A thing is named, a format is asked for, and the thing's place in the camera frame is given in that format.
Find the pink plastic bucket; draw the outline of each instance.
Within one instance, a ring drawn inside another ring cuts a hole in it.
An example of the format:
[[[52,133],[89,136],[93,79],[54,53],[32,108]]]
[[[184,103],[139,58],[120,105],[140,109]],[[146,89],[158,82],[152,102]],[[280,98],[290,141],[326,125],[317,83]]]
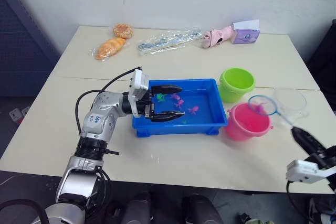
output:
[[[237,141],[263,136],[273,128],[268,116],[259,115],[247,103],[234,106],[229,112],[228,125],[224,127],[227,135]]]

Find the pink toy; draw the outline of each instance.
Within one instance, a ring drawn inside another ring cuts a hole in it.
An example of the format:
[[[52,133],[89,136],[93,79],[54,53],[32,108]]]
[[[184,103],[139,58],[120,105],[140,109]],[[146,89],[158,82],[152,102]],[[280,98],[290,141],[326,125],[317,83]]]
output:
[[[233,140],[244,141],[254,136],[263,136],[273,128],[269,117],[255,113],[248,107],[248,103],[237,104],[228,112],[230,117],[224,130]]]
[[[184,101],[180,98],[179,101],[177,103],[175,103],[175,106],[178,107],[179,109],[181,109],[182,104],[184,103]]]
[[[181,97],[179,97],[177,94],[172,94],[170,97],[175,99],[175,100],[180,100],[181,99]]]
[[[222,43],[224,40],[230,39],[233,34],[231,26],[224,27],[222,30],[207,31],[202,46],[204,48],[212,47],[216,44]]]
[[[199,107],[198,106],[194,106],[192,109],[188,109],[189,112],[192,114],[192,115],[196,115],[196,111],[199,110]]]

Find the green toy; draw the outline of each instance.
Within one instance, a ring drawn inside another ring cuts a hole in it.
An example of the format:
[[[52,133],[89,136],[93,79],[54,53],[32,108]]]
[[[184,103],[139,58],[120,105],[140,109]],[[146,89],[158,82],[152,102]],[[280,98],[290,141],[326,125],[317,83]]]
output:
[[[165,101],[166,94],[156,94],[156,98],[158,102],[164,102]]]

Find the tissue box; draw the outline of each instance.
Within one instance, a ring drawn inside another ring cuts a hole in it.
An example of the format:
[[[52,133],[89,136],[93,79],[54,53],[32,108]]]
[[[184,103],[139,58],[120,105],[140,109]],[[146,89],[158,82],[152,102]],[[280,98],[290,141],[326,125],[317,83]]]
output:
[[[259,20],[248,20],[232,23],[233,35],[231,36],[232,44],[244,44],[256,42],[260,30]]]

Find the croissant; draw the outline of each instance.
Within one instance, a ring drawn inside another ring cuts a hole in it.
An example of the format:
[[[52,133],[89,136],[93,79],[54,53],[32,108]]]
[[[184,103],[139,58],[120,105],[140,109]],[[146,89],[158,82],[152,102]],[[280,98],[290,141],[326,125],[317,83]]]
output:
[[[125,40],[121,38],[114,38],[106,41],[100,46],[97,51],[96,59],[102,60],[109,56],[115,55],[125,44]]]
[[[117,38],[130,39],[133,35],[133,28],[129,24],[119,23],[114,26],[113,33]]]

